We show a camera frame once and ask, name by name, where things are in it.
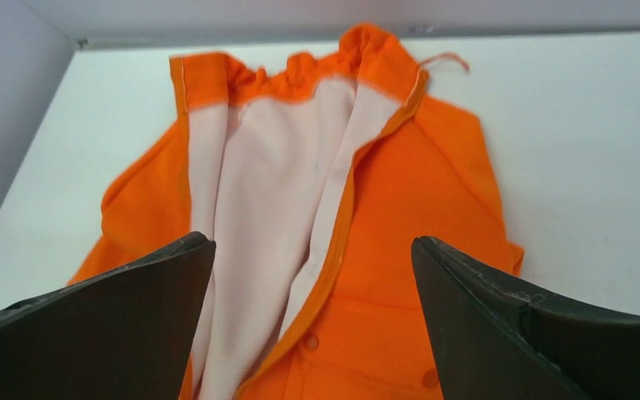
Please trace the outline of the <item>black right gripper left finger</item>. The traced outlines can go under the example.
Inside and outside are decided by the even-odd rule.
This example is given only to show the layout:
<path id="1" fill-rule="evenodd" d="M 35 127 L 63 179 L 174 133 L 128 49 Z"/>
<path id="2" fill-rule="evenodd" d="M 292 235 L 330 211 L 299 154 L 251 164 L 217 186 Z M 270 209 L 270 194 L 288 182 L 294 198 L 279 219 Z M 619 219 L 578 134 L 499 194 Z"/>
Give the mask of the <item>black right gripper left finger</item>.
<path id="1" fill-rule="evenodd" d="M 0 399 L 175 399 L 216 245 L 200 232 L 0 310 Z"/>

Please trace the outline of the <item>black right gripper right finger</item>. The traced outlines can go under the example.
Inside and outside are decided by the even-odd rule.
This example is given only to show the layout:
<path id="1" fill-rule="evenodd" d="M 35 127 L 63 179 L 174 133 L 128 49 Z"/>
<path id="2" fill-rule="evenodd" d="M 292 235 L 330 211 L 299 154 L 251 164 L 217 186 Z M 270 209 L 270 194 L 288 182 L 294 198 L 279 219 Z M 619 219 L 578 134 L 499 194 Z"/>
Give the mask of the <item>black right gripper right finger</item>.
<path id="1" fill-rule="evenodd" d="M 446 399 L 640 399 L 640 316 L 418 237 L 412 268 Z"/>

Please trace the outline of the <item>orange zip-up jacket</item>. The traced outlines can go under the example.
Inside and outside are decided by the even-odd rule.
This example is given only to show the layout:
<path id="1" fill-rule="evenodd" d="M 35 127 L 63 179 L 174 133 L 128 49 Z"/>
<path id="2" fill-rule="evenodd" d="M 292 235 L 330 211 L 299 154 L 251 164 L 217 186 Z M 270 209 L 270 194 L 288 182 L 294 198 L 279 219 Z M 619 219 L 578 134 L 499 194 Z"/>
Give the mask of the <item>orange zip-up jacket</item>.
<path id="1" fill-rule="evenodd" d="M 441 398 L 413 240 L 523 260 L 478 118 L 371 24 L 273 76 L 224 52 L 170 72 L 176 121 L 105 192 L 73 281 L 198 231 L 217 251 L 181 398 Z"/>

